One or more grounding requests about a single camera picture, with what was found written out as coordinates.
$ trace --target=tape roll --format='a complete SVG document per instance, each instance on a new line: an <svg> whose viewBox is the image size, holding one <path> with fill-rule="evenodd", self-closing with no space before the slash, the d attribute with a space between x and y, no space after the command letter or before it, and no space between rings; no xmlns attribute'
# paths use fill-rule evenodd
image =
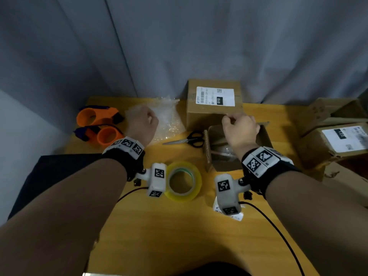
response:
<svg viewBox="0 0 368 276"><path fill-rule="evenodd" d="M176 193L175 191L172 190L170 186L170 179L175 173L180 171L189 174L193 180L192 188L188 192L183 194ZM166 174L167 179L166 179L165 195L169 199L177 202L186 202L194 199L199 194L200 188L202 187L202 177L200 175L200 171L195 165L189 162L174 162L168 165L166 169Z"/></svg>

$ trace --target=cardboard box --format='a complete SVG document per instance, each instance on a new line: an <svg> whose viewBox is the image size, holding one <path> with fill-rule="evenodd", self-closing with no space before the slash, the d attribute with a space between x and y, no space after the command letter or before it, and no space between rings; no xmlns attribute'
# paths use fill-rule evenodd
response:
<svg viewBox="0 0 368 276"><path fill-rule="evenodd" d="M300 139L297 153L306 168L368 152L368 124L317 128Z"/></svg>
<svg viewBox="0 0 368 276"><path fill-rule="evenodd" d="M368 122L366 111L358 99L318 98L295 121L300 136L316 128Z"/></svg>
<svg viewBox="0 0 368 276"><path fill-rule="evenodd" d="M221 124L226 114L243 112L239 81L188 80L186 130L205 130Z"/></svg>
<svg viewBox="0 0 368 276"><path fill-rule="evenodd" d="M260 132L257 134L256 143L259 146L273 148L266 130L266 125L268 125L268 123L269 122L259 123ZM229 161L228 157L213 154L211 155L211 145L213 143L226 143L222 125L210 126L208 130L204 130L204 135L205 144L203 149L206 156L207 172L211 171L212 168L214 168L216 171L233 171L242 169L242 163L238 160L238 158Z"/></svg>
<svg viewBox="0 0 368 276"><path fill-rule="evenodd" d="M343 197L368 207L368 180L338 163L326 166L322 183Z"/></svg>

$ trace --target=hand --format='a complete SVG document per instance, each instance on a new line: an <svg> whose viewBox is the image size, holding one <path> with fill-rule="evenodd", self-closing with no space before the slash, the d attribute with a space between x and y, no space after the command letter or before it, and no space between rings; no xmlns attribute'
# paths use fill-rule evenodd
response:
<svg viewBox="0 0 368 276"><path fill-rule="evenodd" d="M234 125L231 124L231 119L235 120ZM260 125L255 122L254 116L248 116L245 113L229 114L223 117L222 126L228 144L240 161L249 150L259 147L255 140L260 131Z"/></svg>
<svg viewBox="0 0 368 276"><path fill-rule="evenodd" d="M147 106L142 106L129 119L126 136L138 140L143 146L147 146L154 138L159 120L154 112Z"/></svg>

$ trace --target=clear plastic bag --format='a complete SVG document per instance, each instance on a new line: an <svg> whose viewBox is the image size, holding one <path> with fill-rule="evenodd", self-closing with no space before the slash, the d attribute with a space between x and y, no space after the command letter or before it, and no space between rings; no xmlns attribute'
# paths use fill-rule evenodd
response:
<svg viewBox="0 0 368 276"><path fill-rule="evenodd" d="M165 139L172 138L174 135L181 134L185 132L185 127L180 119L178 112L176 111L176 105L180 100L166 98L156 98L152 102L145 104L156 114L159 125L157 126L154 138L149 145L156 142L160 142ZM138 110L142 105L137 105L129 108L125 111L125 117L129 122L130 116Z"/></svg>

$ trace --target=white wall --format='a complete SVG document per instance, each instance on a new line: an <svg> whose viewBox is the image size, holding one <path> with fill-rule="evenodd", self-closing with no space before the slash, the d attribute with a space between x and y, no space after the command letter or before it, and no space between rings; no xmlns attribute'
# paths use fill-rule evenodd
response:
<svg viewBox="0 0 368 276"><path fill-rule="evenodd" d="M67 134L0 90L0 225L39 157L67 140Z"/></svg>

